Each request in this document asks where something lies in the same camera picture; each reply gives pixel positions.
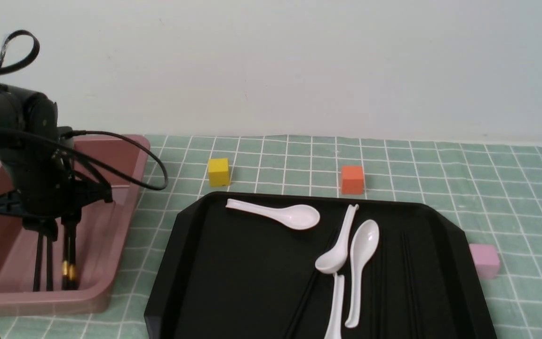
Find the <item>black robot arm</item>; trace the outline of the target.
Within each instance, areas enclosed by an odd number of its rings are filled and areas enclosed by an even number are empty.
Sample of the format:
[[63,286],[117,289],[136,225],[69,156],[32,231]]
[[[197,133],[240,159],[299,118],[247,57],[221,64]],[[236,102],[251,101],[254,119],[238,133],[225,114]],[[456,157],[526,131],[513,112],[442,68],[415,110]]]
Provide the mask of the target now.
[[[70,159],[70,127],[57,125],[57,105],[44,94],[0,84],[0,163],[13,189],[0,194],[0,215],[21,219],[38,234],[33,290],[40,290],[42,245],[47,243],[47,291],[53,290],[53,243],[63,226],[62,290],[78,288],[76,239],[82,208],[112,202],[108,180],[88,161]],[[88,175],[75,169],[80,163]]]

